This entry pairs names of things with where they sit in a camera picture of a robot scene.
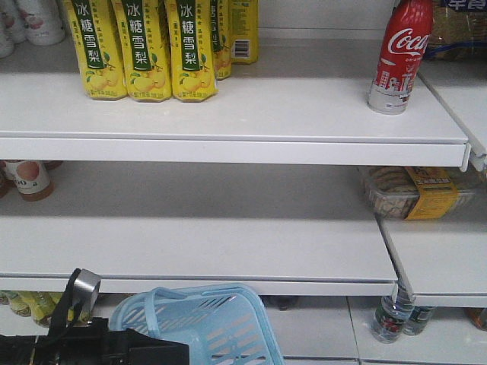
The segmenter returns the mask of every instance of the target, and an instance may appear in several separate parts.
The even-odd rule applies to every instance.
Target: green label
[[[210,27],[212,29],[213,52],[218,52],[223,49],[223,46],[220,42],[220,21],[218,13],[219,2],[220,0],[210,0]]]
[[[177,13],[180,18],[183,70],[199,71],[196,0],[178,0]]]
[[[72,0],[78,19],[79,29],[83,37],[84,54],[89,68],[105,68],[98,43],[95,24],[88,0]]]
[[[132,62],[138,71],[152,70],[144,25],[144,1],[122,0],[132,48]]]

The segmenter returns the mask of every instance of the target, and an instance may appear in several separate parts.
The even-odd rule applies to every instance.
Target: coca-cola logo
[[[387,48],[394,55],[420,56],[428,45],[428,38],[429,35],[412,36],[412,28],[406,28],[390,38]]]

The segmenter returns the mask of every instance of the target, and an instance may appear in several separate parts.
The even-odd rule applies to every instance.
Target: glass bottle
[[[404,324],[403,332],[409,336],[419,335],[432,318],[436,306],[415,306]]]
[[[414,309],[414,305],[400,279],[397,285],[396,297],[382,297],[372,322],[372,334],[378,341],[386,344],[390,344],[399,338],[406,320]]]

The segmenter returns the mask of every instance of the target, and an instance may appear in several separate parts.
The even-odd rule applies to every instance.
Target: water bottle
[[[372,322],[372,334],[378,341],[385,344],[393,343],[399,338],[406,320],[414,309],[400,279],[397,285],[397,296],[395,298],[382,297]]]
[[[7,31],[5,21],[0,16],[0,59],[11,55],[14,51],[14,41],[11,34]]]
[[[36,46],[61,42],[66,35],[56,0],[16,0],[21,17],[27,23],[26,37]]]
[[[10,33],[14,43],[21,43],[25,38],[25,22],[15,5],[14,0],[0,0],[0,13],[5,22],[5,27]]]
[[[435,306],[415,306],[404,324],[403,332],[409,336],[419,335],[425,329],[435,309]]]

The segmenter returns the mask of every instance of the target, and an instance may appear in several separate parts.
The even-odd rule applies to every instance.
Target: white product bottle
[[[3,20],[7,31],[10,32],[14,43],[24,42],[25,37],[25,22],[15,5],[14,0],[0,0],[0,13],[2,13]]]
[[[15,0],[27,23],[27,40],[36,46],[61,42],[66,35],[56,0]]]
[[[0,59],[11,55],[14,51],[14,41],[7,31],[3,17],[0,17]]]

